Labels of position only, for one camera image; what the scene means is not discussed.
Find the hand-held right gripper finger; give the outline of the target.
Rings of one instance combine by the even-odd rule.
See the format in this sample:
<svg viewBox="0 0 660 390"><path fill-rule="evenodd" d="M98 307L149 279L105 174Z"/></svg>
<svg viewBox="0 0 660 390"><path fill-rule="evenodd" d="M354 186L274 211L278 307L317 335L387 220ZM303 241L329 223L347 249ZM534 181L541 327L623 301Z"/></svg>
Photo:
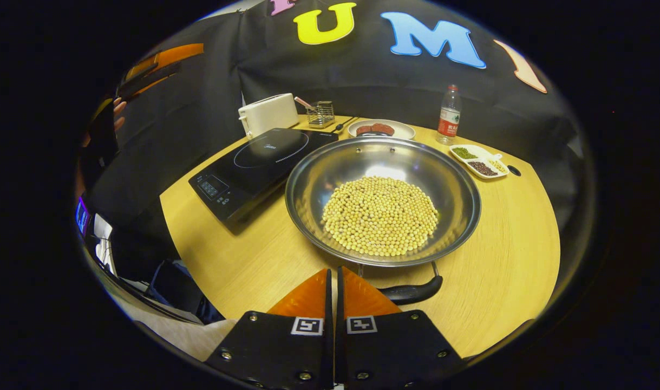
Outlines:
<svg viewBox="0 0 660 390"><path fill-rule="evenodd" d="M403 311L344 267L337 291L335 380L345 389L434 389L463 367L422 310Z"/></svg>
<svg viewBox="0 0 660 390"><path fill-rule="evenodd" d="M262 389L333 386L331 271L322 269L268 311L246 311L206 365Z"/></svg>

